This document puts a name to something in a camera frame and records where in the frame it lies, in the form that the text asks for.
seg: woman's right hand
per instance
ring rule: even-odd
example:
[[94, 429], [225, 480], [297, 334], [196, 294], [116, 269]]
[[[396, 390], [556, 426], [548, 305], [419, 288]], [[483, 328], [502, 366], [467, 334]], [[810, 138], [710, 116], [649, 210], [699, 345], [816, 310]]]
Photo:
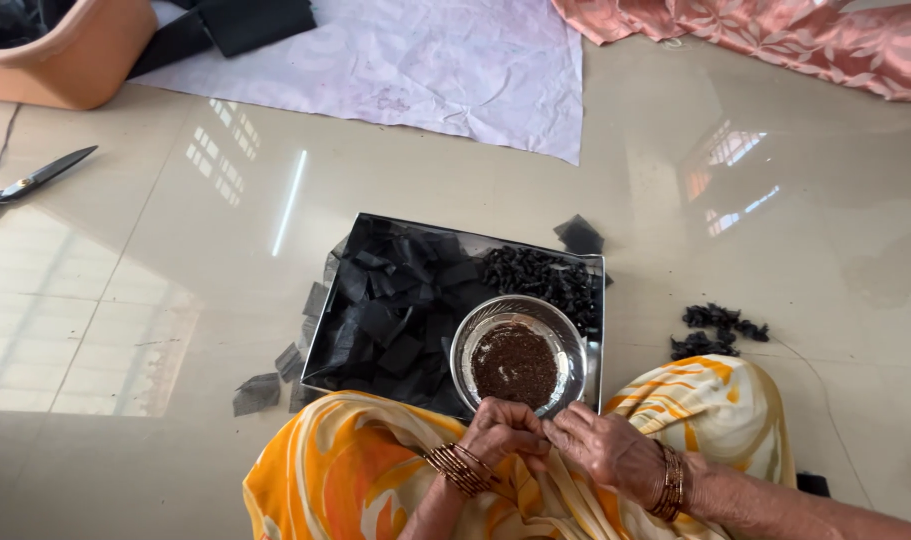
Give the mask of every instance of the woman's right hand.
[[553, 420], [545, 436], [603, 487], [611, 486], [644, 509], [658, 502], [665, 483], [665, 457], [658, 443], [621, 416], [599, 416], [573, 401]]

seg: pink fabric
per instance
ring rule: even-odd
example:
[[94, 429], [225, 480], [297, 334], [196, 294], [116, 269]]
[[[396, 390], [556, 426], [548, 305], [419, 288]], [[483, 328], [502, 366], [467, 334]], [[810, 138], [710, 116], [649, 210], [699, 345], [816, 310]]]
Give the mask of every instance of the pink fabric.
[[911, 101], [911, 4], [840, 12], [850, 0], [552, 0], [601, 45], [691, 33], [770, 64]]

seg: woman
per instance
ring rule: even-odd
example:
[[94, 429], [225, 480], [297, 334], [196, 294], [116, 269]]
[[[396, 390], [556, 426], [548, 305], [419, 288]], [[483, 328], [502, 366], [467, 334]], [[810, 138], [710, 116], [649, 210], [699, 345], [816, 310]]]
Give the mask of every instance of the woman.
[[[467, 497], [422, 457], [454, 442], [460, 461], [449, 464], [489, 491]], [[677, 516], [665, 511], [676, 480]], [[602, 416], [574, 402], [540, 422], [524, 404], [486, 399], [465, 429], [388, 399], [331, 394], [269, 443], [244, 494], [257, 540], [911, 540], [911, 523], [793, 488], [774, 383], [713, 355], [640, 376]]]

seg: hand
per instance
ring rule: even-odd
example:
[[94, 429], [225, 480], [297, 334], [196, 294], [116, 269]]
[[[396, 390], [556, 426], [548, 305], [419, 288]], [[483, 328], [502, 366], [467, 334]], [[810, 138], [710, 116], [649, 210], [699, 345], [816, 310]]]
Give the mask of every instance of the hand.
[[[528, 405], [493, 397], [482, 400], [459, 445], [489, 467], [516, 453], [538, 471], [544, 471], [545, 465], [536, 457], [546, 456], [552, 448]], [[477, 465], [470, 458], [464, 460], [469, 466]]]
[[548, 440], [603, 487], [610, 486], [644, 509], [652, 509], [665, 483], [665, 457], [658, 443], [621, 416], [601, 417], [573, 401], [552, 421]]

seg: woman's left hand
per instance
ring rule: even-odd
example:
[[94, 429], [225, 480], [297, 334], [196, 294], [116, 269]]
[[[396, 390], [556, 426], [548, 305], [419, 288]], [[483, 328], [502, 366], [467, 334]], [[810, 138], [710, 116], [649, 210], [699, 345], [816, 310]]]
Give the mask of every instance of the woman's left hand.
[[[493, 397], [482, 400], [459, 445], [489, 467], [516, 453], [536, 471], [545, 471], [545, 464], [538, 457], [547, 455], [552, 448], [528, 405]], [[475, 464], [470, 459], [466, 462]]]

